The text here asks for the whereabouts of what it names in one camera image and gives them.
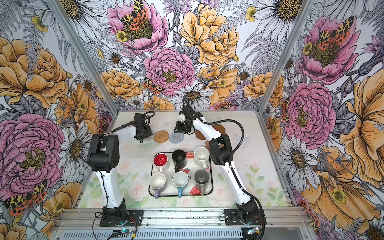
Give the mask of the glossy brown wooden coaster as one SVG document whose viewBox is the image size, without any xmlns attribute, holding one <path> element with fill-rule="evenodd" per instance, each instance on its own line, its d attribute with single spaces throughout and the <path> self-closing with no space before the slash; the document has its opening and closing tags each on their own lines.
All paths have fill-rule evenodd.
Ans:
<svg viewBox="0 0 384 240">
<path fill-rule="evenodd" d="M 206 140 L 206 137 L 198 130 L 196 130 L 196 137 L 200 140 Z"/>
</svg>

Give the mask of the grey crochet coaster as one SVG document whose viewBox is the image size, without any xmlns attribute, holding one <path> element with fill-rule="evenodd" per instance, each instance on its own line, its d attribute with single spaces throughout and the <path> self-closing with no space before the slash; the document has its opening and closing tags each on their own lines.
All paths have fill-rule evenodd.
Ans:
<svg viewBox="0 0 384 240">
<path fill-rule="evenodd" d="M 171 144 L 180 144 L 184 140 L 184 134 L 179 134 L 179 133 L 170 133 L 169 136 L 169 141 Z"/>
</svg>

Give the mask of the woven rattan coaster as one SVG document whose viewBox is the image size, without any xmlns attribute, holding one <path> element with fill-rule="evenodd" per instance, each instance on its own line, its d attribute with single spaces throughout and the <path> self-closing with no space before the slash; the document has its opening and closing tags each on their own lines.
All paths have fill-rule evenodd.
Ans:
<svg viewBox="0 0 384 240">
<path fill-rule="evenodd" d="M 170 137 L 170 134 L 167 131 L 158 131 L 154 135 L 154 141 L 158 144 L 165 143 Z"/>
</svg>

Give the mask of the matte brown wooden coaster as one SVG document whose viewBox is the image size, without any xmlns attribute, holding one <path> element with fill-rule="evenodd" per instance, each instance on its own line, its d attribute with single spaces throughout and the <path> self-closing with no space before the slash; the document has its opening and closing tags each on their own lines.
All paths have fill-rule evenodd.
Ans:
<svg viewBox="0 0 384 240">
<path fill-rule="evenodd" d="M 225 134 L 225 133 L 226 133 L 226 130 L 225 130 L 224 126 L 221 125 L 221 124 L 215 124 L 215 125 L 212 125 L 212 127 L 213 127 L 216 131 L 219 131 L 221 134 Z"/>
</svg>

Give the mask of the multicolour rope coaster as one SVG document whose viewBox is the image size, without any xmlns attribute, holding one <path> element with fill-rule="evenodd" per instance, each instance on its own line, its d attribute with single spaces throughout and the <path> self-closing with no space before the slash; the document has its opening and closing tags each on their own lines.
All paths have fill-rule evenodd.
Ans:
<svg viewBox="0 0 384 240">
<path fill-rule="evenodd" d="M 154 135 L 152 135 L 152 136 L 150 136 L 150 137 L 147 137 L 147 138 L 143 139 L 142 142 L 149 142 L 149 141 L 151 141 L 153 138 L 154 138 Z"/>
</svg>

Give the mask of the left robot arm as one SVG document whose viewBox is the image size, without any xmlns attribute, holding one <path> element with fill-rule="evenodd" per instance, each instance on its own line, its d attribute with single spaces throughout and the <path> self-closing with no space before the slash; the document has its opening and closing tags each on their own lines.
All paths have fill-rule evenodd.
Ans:
<svg viewBox="0 0 384 240">
<path fill-rule="evenodd" d="M 106 134 L 95 134 L 90 140 L 86 163 L 96 173 L 102 193 L 102 224 L 122 226 L 129 220 L 125 199 L 121 193 L 116 167 L 120 161 L 120 143 L 135 139 L 142 143 L 153 135 L 150 119 L 154 111 L 136 113 L 134 120 L 113 129 Z"/>
</svg>

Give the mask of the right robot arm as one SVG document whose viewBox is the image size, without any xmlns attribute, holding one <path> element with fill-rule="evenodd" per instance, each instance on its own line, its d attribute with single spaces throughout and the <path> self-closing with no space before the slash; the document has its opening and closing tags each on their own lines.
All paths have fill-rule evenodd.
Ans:
<svg viewBox="0 0 384 240">
<path fill-rule="evenodd" d="M 232 147 L 230 137 L 227 134 L 222 134 L 213 128 L 213 125 L 221 123 L 233 123 L 240 128 L 241 139 L 235 148 Z M 234 159 L 235 152 L 240 148 L 244 140 L 245 131 L 243 126 L 232 119 L 207 122 L 202 113 L 195 111 L 189 103 L 183 102 L 174 132 L 191 134 L 192 130 L 199 131 L 209 141 L 210 158 L 216 166 L 221 168 L 235 193 L 241 223 L 245 225 L 252 223 L 258 214 L 262 213 L 262 206 L 260 201 L 246 190 L 235 166 Z"/>
</svg>

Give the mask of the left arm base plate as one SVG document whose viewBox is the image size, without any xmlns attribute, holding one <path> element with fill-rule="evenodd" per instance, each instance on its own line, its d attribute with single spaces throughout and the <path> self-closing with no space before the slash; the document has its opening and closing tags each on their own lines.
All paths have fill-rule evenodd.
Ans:
<svg viewBox="0 0 384 240">
<path fill-rule="evenodd" d="M 142 224 L 144 210 L 120 210 L 107 209 L 99 223 L 100 227 L 139 227 Z"/>
</svg>

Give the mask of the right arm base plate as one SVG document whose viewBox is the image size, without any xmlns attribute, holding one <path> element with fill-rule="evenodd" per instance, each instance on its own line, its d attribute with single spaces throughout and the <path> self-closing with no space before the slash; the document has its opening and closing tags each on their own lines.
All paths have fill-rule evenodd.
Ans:
<svg viewBox="0 0 384 240">
<path fill-rule="evenodd" d="M 227 226 L 261 226 L 267 224 L 266 220 L 263 220 L 263 216 L 260 211 L 244 221 L 241 220 L 238 209 L 224 209 L 224 218 Z"/>
</svg>

